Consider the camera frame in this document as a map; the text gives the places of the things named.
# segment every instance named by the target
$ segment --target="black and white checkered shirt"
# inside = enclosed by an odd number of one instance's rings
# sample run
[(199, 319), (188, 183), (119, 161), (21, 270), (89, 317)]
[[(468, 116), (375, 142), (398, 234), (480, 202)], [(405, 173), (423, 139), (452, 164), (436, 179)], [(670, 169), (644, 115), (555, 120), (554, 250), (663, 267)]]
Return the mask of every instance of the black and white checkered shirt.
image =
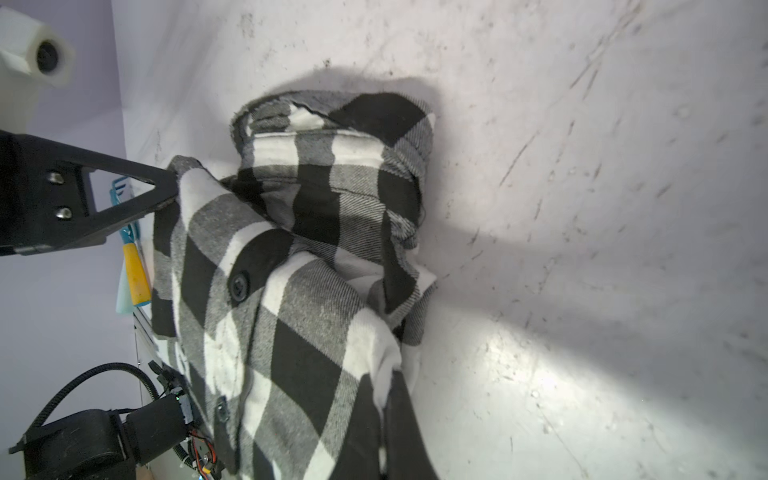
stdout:
[(291, 92), (235, 117), (235, 177), (171, 162), (155, 340), (241, 478), (355, 478), (356, 439), (381, 445), (435, 280), (412, 259), (431, 118), (398, 94)]

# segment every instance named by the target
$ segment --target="yellow handle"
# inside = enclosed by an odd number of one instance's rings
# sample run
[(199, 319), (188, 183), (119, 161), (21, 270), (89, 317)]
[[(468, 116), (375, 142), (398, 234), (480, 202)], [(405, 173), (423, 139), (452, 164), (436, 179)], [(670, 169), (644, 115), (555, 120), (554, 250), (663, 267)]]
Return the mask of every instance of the yellow handle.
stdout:
[(136, 250), (135, 243), (126, 243), (123, 245), (123, 254), (125, 255), (125, 273), (128, 277), (128, 287), (131, 288), (131, 301), (134, 305), (152, 300), (152, 292), (149, 290), (147, 274), (141, 266), (139, 252)]

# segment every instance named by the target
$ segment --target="white plastic part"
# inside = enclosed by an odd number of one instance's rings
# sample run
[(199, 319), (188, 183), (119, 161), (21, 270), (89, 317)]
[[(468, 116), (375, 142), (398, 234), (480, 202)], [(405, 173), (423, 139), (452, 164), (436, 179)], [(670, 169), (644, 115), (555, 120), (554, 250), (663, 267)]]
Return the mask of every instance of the white plastic part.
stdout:
[[(48, 42), (58, 54), (56, 67), (38, 67), (38, 49)], [(74, 49), (46, 24), (0, 7), (0, 130), (24, 133), (42, 85), (63, 87), (74, 65)]]

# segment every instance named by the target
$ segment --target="gray wall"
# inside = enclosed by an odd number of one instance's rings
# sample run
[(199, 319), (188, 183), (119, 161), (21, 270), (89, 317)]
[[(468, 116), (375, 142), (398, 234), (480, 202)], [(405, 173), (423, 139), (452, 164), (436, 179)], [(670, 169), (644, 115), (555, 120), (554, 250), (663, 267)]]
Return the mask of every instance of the gray wall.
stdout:
[[(0, 2), (49, 24), (77, 52), (71, 83), (41, 93), (28, 133), (125, 158), (111, 3)], [(99, 209), (109, 206), (113, 177), (91, 175)], [(105, 362), (136, 363), (133, 320), (114, 311), (121, 264), (117, 235), (99, 247), (0, 258), (0, 447), (15, 444), (45, 403), (81, 372)], [(138, 383), (110, 372), (76, 389), (51, 418), (139, 402)], [(22, 473), (6, 470), (3, 476)]]

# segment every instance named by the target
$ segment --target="white table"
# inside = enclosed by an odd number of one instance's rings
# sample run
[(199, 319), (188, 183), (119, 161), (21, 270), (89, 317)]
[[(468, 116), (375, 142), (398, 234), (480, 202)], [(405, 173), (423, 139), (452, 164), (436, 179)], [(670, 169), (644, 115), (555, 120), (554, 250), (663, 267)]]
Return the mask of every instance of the white table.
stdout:
[(628, 3), (114, 2), (127, 155), (223, 177), (267, 92), (430, 101), (438, 473), (768, 478), (768, 3)]

